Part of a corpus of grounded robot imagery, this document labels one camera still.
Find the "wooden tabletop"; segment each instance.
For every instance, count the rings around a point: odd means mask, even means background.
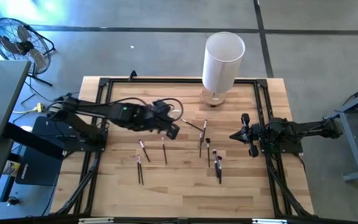
[[[84,77],[81,100],[95,101],[99,78]],[[99,167],[92,216],[273,217],[264,156],[251,158],[248,145],[229,139],[229,135],[240,130],[242,113],[249,113],[250,124],[258,123],[253,86],[235,84],[227,92],[225,103],[218,108],[202,104],[202,87],[202,83],[115,83],[111,99],[133,96],[151,103],[174,97],[183,103],[183,119],[201,128],[204,119],[208,119],[206,138],[211,138],[211,150],[217,149],[223,157],[222,184],[219,185],[215,178],[213,166],[208,168],[205,142],[202,157],[198,157],[200,131],[184,122],[176,122],[180,127],[177,139],[165,141],[168,165],[164,163],[161,142],[165,133],[137,133],[111,125]],[[268,89],[274,116],[291,120],[283,79],[268,79]],[[150,163],[142,152],[139,139],[144,142]],[[137,154],[142,160],[144,186],[138,184]],[[63,161],[51,212],[61,208],[76,189],[83,156],[76,152]],[[283,163],[288,187],[304,208],[313,213],[301,162],[294,155],[283,154]]]

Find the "fan stand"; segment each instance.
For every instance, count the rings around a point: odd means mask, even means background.
[[[50,87],[53,86],[51,83],[49,83],[49,82],[47,82],[47,81],[45,81],[45,80],[42,80],[42,79],[38,78],[36,75],[34,75],[34,73],[33,73],[33,74],[27,74],[27,77],[33,78],[33,79],[35,79],[35,80],[37,80],[37,81],[40,81],[40,82],[42,82],[43,84],[46,84],[46,85],[48,85],[48,86],[50,86]]]
[[[46,37],[44,37],[43,35],[39,34],[39,33],[38,33],[35,29],[33,29],[31,26],[26,25],[26,26],[24,26],[24,27],[25,27],[26,29],[31,30],[33,33],[39,35],[41,38],[43,38],[44,40],[46,40],[47,42],[50,42],[50,44],[52,44],[52,48],[51,48],[50,50],[48,50],[47,52],[43,53],[43,55],[47,55],[47,54],[49,54],[51,51],[56,50],[55,44],[53,44],[53,42],[52,42],[51,40],[49,40],[48,38],[46,38]],[[40,78],[37,77],[37,74],[35,74],[35,64],[34,64],[34,66],[33,66],[32,74],[27,74],[27,76],[30,77],[30,78],[33,78],[34,80],[40,81],[40,82],[42,82],[43,84],[46,84],[46,85],[48,85],[48,86],[50,86],[50,87],[53,86],[51,83],[49,83],[49,82],[47,82],[47,81],[45,81],[45,80],[40,79]]]

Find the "white cylindrical container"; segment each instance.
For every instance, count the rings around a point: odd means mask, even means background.
[[[203,84],[211,93],[225,93],[233,86],[246,51],[236,34],[218,32],[206,41]]]

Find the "concrete floor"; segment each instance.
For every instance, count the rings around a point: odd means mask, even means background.
[[[358,30],[358,0],[260,0],[266,29]],[[28,24],[82,27],[186,27],[257,29],[252,0],[0,0],[0,17]],[[34,88],[53,99],[79,91],[85,75],[200,76],[210,33],[41,32],[57,51]],[[239,34],[247,52],[242,77],[266,77],[259,34]],[[358,90],[358,35],[267,35],[274,77],[285,79],[294,121],[321,119]],[[24,87],[19,101],[30,95]],[[48,103],[37,96],[17,110]],[[18,121],[32,125],[36,114]],[[314,210],[324,218],[358,220],[358,181],[344,183],[356,163],[344,138],[303,140]],[[17,206],[0,203],[0,218],[41,215],[52,189],[15,185]]]

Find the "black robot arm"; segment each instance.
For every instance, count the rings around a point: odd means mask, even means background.
[[[168,113],[171,107],[164,100],[157,100],[152,105],[148,105],[138,98],[135,99],[143,102],[143,105],[121,103],[129,99],[133,98],[105,104],[95,104],[73,98],[68,94],[58,98],[56,102],[49,106],[48,117],[69,124],[72,128],[79,131],[81,137],[87,139],[89,143],[97,142],[103,137],[103,134],[97,126],[85,123],[77,114],[108,119],[112,123],[132,131],[166,131],[168,138],[176,138],[179,127],[173,122],[179,118],[174,119],[169,117]]]
[[[230,138],[249,144],[249,154],[252,157],[258,156],[258,150],[253,143],[254,140],[263,142],[264,153],[302,153],[300,141],[304,137],[319,135],[324,138],[336,139],[342,135],[338,123],[333,119],[296,123],[283,118],[272,118],[264,127],[261,127],[260,124],[249,126],[249,121],[249,115],[242,114],[242,128],[232,134]]]

